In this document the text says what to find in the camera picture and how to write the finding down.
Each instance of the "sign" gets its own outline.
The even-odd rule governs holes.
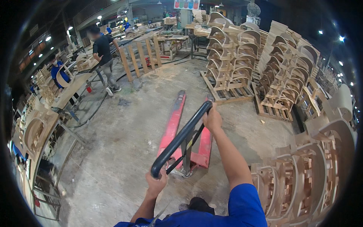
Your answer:
[[[199,9],[200,0],[174,0],[174,9]]]
[[[38,31],[38,24],[36,24],[32,29],[30,29],[30,36],[33,36],[35,32]]]

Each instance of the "cable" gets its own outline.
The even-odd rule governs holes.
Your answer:
[[[188,57],[190,54],[187,54],[185,57],[183,57],[183,58],[181,58],[181,59],[177,59],[177,60],[173,60],[173,61],[169,61],[169,62],[165,62],[165,63],[163,63],[163,64],[168,64],[168,63],[173,63],[173,62],[176,62],[176,61],[180,61],[180,60],[183,60],[183,59],[185,59],[186,57]],[[120,76],[116,81],[119,81],[122,77],[124,77],[124,76],[126,76],[126,73],[124,74],[124,75],[122,75],[122,76]],[[102,105],[102,103],[103,103],[103,101],[106,99],[106,97],[107,97],[107,93],[105,94],[105,96],[103,97],[103,99],[102,99],[102,101],[101,101],[101,103],[99,104],[99,106],[97,107],[97,109],[96,109],[96,111],[87,119],[87,121],[85,121],[85,122],[83,122],[82,124],[80,124],[80,125],[74,125],[74,126],[68,126],[68,128],[79,128],[79,127],[81,127],[81,126],[84,126],[87,122],[89,122],[89,120],[91,120],[91,118],[96,114],[96,112],[98,111],[98,109],[101,107],[101,105]]]

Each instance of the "gray jeans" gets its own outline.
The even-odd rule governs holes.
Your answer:
[[[101,65],[101,69],[107,77],[107,85],[110,86],[111,88],[118,89],[119,86],[116,83],[115,77],[112,75],[112,65],[113,65],[113,59],[108,61],[106,64]]]

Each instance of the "black handle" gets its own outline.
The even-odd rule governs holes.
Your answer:
[[[169,160],[170,156],[175,152],[175,150],[180,146],[183,140],[186,139],[187,135],[194,130],[195,125],[202,118],[205,112],[209,112],[212,108],[211,101],[205,101],[199,110],[193,115],[193,117],[188,121],[188,123],[183,127],[183,129],[176,135],[176,137],[170,142],[170,144],[165,148],[165,150],[157,157],[154,161],[150,173],[155,179],[159,179],[159,172],[163,165]]]

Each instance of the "red pallet jack fork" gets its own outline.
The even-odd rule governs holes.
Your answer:
[[[173,109],[171,112],[171,115],[169,117],[169,121],[167,124],[167,128],[165,130],[165,133],[161,139],[160,147],[158,151],[158,157],[159,155],[165,150],[165,148],[171,143],[171,141],[175,138],[175,135],[178,131],[180,119],[183,113],[183,108],[185,104],[186,94],[185,91],[180,91],[178,93],[178,97],[173,105]],[[212,96],[208,96],[205,101],[211,101],[213,102],[214,99]],[[192,170],[197,167],[201,166],[203,168],[208,168],[209,166],[209,158],[211,155],[211,145],[212,145],[212,135],[209,132],[207,128],[203,128],[203,130],[200,133],[200,144],[198,153],[191,152],[191,146],[193,143],[193,135],[196,134],[196,130],[194,130],[192,133],[190,133],[186,137],[186,143],[182,143],[181,147],[178,147],[175,152],[170,156],[169,160],[167,161],[167,169],[172,167],[173,163],[175,165],[175,162],[182,158],[182,150],[189,152],[186,152],[187,154],[190,154],[189,159],[187,159],[187,162],[190,161],[190,171],[185,172],[183,171],[183,161],[180,161],[176,166],[175,169],[172,170],[172,173],[182,175],[183,177],[189,177],[192,173]]]

